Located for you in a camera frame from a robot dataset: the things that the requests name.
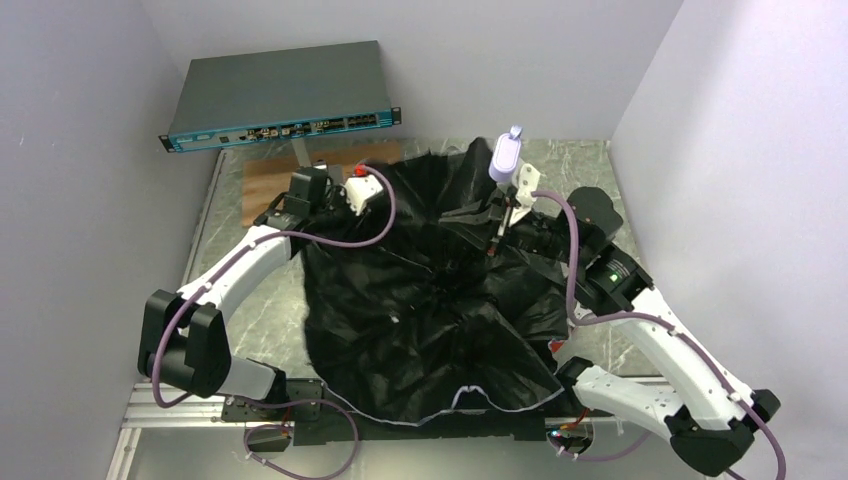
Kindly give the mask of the lilac folding umbrella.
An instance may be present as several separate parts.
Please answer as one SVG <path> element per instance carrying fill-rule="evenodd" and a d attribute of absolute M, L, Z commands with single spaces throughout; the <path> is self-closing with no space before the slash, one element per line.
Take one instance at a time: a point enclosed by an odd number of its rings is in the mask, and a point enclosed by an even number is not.
<path fill-rule="evenodd" d="M 439 217 L 494 191 L 492 150 L 425 153 L 379 171 L 397 206 L 319 221 L 303 246 L 304 341 L 319 378 L 358 413 L 417 426 L 466 398 L 505 412 L 564 393 L 548 345 L 568 336 L 559 263 L 488 255 Z"/>

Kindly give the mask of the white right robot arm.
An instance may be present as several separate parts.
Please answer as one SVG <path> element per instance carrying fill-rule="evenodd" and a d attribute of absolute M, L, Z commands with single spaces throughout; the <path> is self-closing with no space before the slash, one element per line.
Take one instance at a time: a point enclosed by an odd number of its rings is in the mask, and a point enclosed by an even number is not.
<path fill-rule="evenodd" d="M 670 387 L 661 393 L 574 358 L 562 372 L 579 405 L 662 438 L 708 477 L 731 474 L 756 435 L 769 433 L 780 400 L 734 376 L 673 313 L 652 277 L 616 245 L 623 219 L 602 189 L 580 187 L 568 196 L 495 191 L 439 221 L 490 255 L 511 246 L 564 265 L 570 322 L 619 330 Z"/>

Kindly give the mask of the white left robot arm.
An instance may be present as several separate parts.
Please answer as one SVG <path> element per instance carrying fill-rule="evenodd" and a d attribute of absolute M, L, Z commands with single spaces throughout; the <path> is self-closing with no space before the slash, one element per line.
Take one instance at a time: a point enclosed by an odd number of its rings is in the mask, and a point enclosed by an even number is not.
<path fill-rule="evenodd" d="M 261 406 L 287 402 L 285 372 L 235 356 L 227 322 L 271 273 L 303 247 L 357 249 L 382 239 L 383 231 L 355 241 L 318 229 L 320 222 L 361 220 L 382 200 L 394 215 L 395 192 L 370 166 L 356 166 L 342 182 L 331 167 L 300 167 L 288 189 L 268 204 L 213 267 L 175 292 L 155 291 L 144 307 L 138 370 L 150 379 L 156 405 L 173 408 L 190 397 L 212 396 Z"/>

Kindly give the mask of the wooden base board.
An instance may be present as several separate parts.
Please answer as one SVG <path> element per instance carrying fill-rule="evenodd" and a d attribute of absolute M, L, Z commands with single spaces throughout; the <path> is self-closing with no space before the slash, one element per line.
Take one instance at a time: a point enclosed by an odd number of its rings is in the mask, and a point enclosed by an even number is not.
<path fill-rule="evenodd" d="M 376 159 L 389 163 L 400 160 L 402 148 L 397 141 L 363 143 L 353 146 L 308 147 L 314 163 L 323 160 L 327 165 L 340 166 L 343 176 L 352 174 L 356 163 Z M 243 166 L 241 226 L 248 227 L 263 213 L 270 202 L 289 188 L 292 174 L 299 167 L 291 154 L 272 154 L 267 159 L 247 160 Z"/>

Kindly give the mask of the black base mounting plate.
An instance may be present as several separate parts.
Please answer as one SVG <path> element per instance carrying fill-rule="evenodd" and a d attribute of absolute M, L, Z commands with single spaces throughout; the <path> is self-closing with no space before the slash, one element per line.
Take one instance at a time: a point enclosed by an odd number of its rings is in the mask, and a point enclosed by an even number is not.
<path fill-rule="evenodd" d="M 290 400 L 301 405 L 266 409 L 243 400 L 227 399 L 220 415 L 226 424 L 286 423 L 296 446 L 317 446 L 353 438 L 351 424 L 336 409 L 316 403 L 316 398 L 339 406 L 343 401 L 331 394 L 317 379 L 287 381 Z M 567 394 L 525 412 L 506 413 L 489 406 L 480 394 L 464 395 L 459 409 L 438 416 L 425 424 L 400 426 L 370 420 L 355 412 L 354 420 L 362 441 L 401 441 L 506 437 L 516 441 L 542 441 L 548 432 L 572 423 L 584 413 L 584 407 Z"/>

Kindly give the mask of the metal stand bracket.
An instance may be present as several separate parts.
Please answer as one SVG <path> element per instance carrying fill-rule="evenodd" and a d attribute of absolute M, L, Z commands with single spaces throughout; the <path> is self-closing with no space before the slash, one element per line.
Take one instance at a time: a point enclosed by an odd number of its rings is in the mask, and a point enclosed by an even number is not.
<path fill-rule="evenodd" d="M 320 159 L 315 160 L 312 157 L 307 148 L 306 140 L 304 137 L 293 138 L 290 140 L 290 144 L 293 148 L 298 165 L 300 167 L 313 167 L 317 163 L 321 162 Z"/>

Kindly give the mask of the grey network switch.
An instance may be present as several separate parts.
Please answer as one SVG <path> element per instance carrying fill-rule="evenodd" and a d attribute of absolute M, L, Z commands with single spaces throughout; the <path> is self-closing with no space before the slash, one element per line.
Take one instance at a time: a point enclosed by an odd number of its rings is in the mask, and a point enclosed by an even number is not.
<path fill-rule="evenodd" d="M 194 59 L 159 140 L 187 153 L 401 122 L 370 40 Z"/>

